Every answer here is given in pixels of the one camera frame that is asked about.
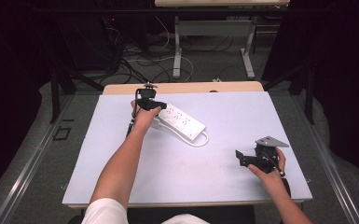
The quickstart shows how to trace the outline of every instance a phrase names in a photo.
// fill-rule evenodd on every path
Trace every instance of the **white power strip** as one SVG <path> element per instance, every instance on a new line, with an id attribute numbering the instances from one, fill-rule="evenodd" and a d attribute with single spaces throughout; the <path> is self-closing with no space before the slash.
<path id="1" fill-rule="evenodd" d="M 159 112 L 159 119 L 191 143 L 205 130 L 205 125 L 171 104 Z"/>

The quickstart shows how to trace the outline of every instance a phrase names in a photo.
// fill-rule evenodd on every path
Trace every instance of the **gray carpet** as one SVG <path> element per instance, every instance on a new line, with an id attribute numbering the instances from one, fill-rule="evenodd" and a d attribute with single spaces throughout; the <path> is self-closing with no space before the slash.
<path id="1" fill-rule="evenodd" d="M 191 46 L 192 49 L 212 49 L 224 39 L 224 37 L 190 37 L 183 41 L 183 44 L 184 47 Z M 273 36 L 265 36 L 257 40 L 256 54 L 251 54 L 256 79 L 261 78 L 272 42 Z M 241 41 L 238 42 L 237 39 L 234 39 L 229 49 L 214 51 L 213 53 L 184 51 L 183 56 L 187 57 L 191 64 L 183 60 L 182 68 L 188 72 L 194 69 L 191 81 L 212 81 L 213 78 L 217 77 L 223 81 L 246 80 L 239 53 L 241 43 Z M 225 49 L 229 45 L 228 40 L 219 48 Z M 169 56 L 173 55 L 166 49 L 160 51 L 164 50 L 168 52 Z M 128 60 L 134 59 L 138 59 L 138 56 L 132 55 L 128 58 Z M 170 75 L 172 70 L 169 68 L 172 68 L 173 60 L 160 62 L 159 66 L 164 69 L 157 65 L 145 66 L 147 63 L 131 64 L 146 77 L 154 78 L 165 69 Z M 180 79 L 172 79 L 172 81 L 183 82 L 187 80 L 185 73 L 184 71 L 184 75 Z M 90 76 L 97 78 L 99 75 L 94 73 Z M 120 83 L 126 78 L 124 75 L 108 77 L 102 83 L 104 85 Z M 156 82 L 167 80 L 168 76 L 164 73 L 156 78 Z M 70 104 L 68 104 L 66 111 L 63 111 L 64 113 L 56 124 L 50 141 L 47 141 L 44 146 L 43 160 L 38 164 L 32 181 L 24 191 L 19 203 L 14 205 L 12 216 L 8 216 L 8 223 L 68 223 L 72 217 L 80 214 L 80 211 L 62 205 L 61 201 L 65 184 L 69 181 L 76 164 L 77 154 L 88 129 L 99 92 L 93 91 L 91 87 L 79 81 L 76 81 L 76 85 L 79 91 L 77 95 L 69 97 Z M 294 97 L 288 95 L 285 90 L 286 87 L 285 84 L 280 85 L 271 91 L 270 95 L 304 175 L 311 180 L 309 185 L 314 199 L 303 203 L 304 212 L 315 223 L 348 223 L 349 221 L 318 158 L 315 142 L 302 118 L 302 112 L 298 111 Z M 40 142 L 49 128 L 48 122 L 51 115 L 49 84 L 43 87 L 41 92 L 44 102 L 35 123 L 21 148 L 19 148 L 16 158 L 13 159 L 0 181 L 0 209 L 17 178 L 21 175 L 24 165 L 40 149 Z M 324 120 L 323 109 L 316 103 L 314 111 L 316 112 L 314 118 L 317 122 L 318 132 L 328 145 L 328 124 Z M 335 160 L 338 170 L 349 188 L 353 202 L 359 210 L 359 170 L 339 158 L 335 158 Z M 279 223 L 280 221 L 273 204 L 256 205 L 255 218 L 256 223 Z"/>

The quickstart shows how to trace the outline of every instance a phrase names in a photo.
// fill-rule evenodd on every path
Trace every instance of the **desk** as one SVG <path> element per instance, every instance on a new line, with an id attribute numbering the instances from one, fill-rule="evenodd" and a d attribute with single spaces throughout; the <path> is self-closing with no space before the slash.
<path id="1" fill-rule="evenodd" d="M 156 0 L 156 7 L 256 7 L 256 6 L 285 6 L 290 0 Z M 242 60 L 246 75 L 255 78 L 255 73 L 249 59 L 249 51 L 255 35 L 257 17 L 251 21 L 180 21 L 175 17 L 175 58 L 173 77 L 180 77 L 182 49 L 181 35 L 235 35 L 247 36 L 245 48 L 241 49 Z"/>
<path id="2" fill-rule="evenodd" d="M 145 136 L 129 207 L 270 203 L 258 178 L 241 167 L 235 157 L 235 149 L 254 156 L 255 140 L 267 135 L 290 144 L 269 94 L 260 83 L 158 86 L 156 100 L 176 105 L 204 123 L 210 141 L 204 147 L 191 147 L 166 130 L 151 128 Z M 88 206 L 100 172 L 125 138 L 131 119 L 130 100 L 141 87 L 139 84 L 105 88 L 63 204 L 74 208 Z M 297 202 L 311 199 L 293 149 L 283 148 L 283 152 L 293 199 Z"/>

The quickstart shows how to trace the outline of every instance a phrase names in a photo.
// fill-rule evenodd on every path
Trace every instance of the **gray floor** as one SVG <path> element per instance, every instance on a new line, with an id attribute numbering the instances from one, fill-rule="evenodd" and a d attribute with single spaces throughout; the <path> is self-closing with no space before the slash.
<path id="1" fill-rule="evenodd" d="M 224 37 L 190 37 L 183 41 L 184 48 L 212 49 Z M 220 49 L 229 45 L 226 41 Z M 273 36 L 260 36 L 257 39 L 256 53 L 251 54 L 251 60 L 256 72 L 256 79 L 261 78 L 265 62 L 269 55 Z M 244 74 L 242 58 L 239 48 L 242 42 L 234 39 L 232 46 L 224 51 L 194 52 L 185 50 L 183 56 L 183 69 L 193 70 L 191 81 L 212 81 L 220 78 L 222 81 L 247 80 Z M 156 46 L 153 49 L 168 51 Z M 138 56 L 131 56 L 128 60 L 135 60 Z M 150 79 L 163 72 L 163 68 L 173 66 L 173 60 L 161 61 L 159 66 L 140 65 L 131 63 L 133 67 Z M 120 83 L 125 76 L 109 77 L 102 83 Z M 167 75 L 160 75 L 156 82 L 166 81 Z M 188 81 L 183 75 L 175 81 Z M 65 184 L 69 181 L 76 163 L 78 151 L 82 144 L 93 109 L 97 103 L 99 92 L 94 91 L 84 83 L 77 82 L 79 91 L 74 96 L 62 96 L 62 116 L 58 122 L 49 125 L 51 116 L 51 99 L 49 84 L 40 91 L 43 102 L 34 125 L 24 140 L 21 148 L 7 172 L 0 180 L 0 223 L 68 223 L 80 212 L 61 204 Z M 301 111 L 303 96 L 289 96 L 287 83 L 283 83 L 270 91 L 271 99 L 276 106 L 278 115 L 283 123 L 292 148 L 295 150 L 298 162 L 308 177 L 313 199 L 303 203 L 304 212 L 315 223 L 359 223 L 359 170 L 346 161 L 331 155 L 327 148 L 327 157 L 332 157 L 335 163 L 324 164 L 321 158 L 320 144 L 328 146 L 328 123 L 325 120 L 322 107 L 316 102 L 314 106 L 314 119 L 316 125 L 310 127 Z M 321 141 L 315 141 L 312 130 L 315 129 Z M 33 166 L 35 172 L 27 173 L 24 167 Z M 331 179 L 329 170 L 334 169 L 344 187 L 335 187 L 335 180 Z M 19 177 L 30 177 L 30 183 L 20 182 Z M 339 197 L 344 189 L 349 196 Z M 255 206 L 256 223 L 278 223 L 280 218 L 272 204 Z"/>

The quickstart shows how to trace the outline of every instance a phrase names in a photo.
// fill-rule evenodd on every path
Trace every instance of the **hand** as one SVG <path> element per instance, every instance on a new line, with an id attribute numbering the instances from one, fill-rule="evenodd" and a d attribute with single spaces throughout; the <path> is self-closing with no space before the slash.
<path id="1" fill-rule="evenodd" d="M 131 101 L 131 105 L 132 105 L 132 108 L 135 107 L 134 100 Z M 147 131 L 153 122 L 153 118 L 159 113 L 159 111 L 161 111 L 161 107 L 158 106 L 149 111 L 143 110 L 139 106 L 136 106 L 136 108 L 137 108 L 137 111 L 135 111 L 136 117 L 135 117 L 134 129 Z"/>
<path id="2" fill-rule="evenodd" d="M 280 149 L 276 148 L 276 150 L 279 157 L 278 165 L 281 168 L 281 170 L 284 172 L 286 157 L 284 156 L 284 154 L 281 152 Z M 260 169 L 258 169 L 256 166 L 254 166 L 253 164 L 250 164 L 248 168 L 261 180 L 264 189 L 271 197 L 273 197 L 274 194 L 281 194 L 286 192 L 283 181 L 281 180 L 281 175 L 279 174 L 278 170 L 275 169 L 269 174 L 266 174 Z"/>

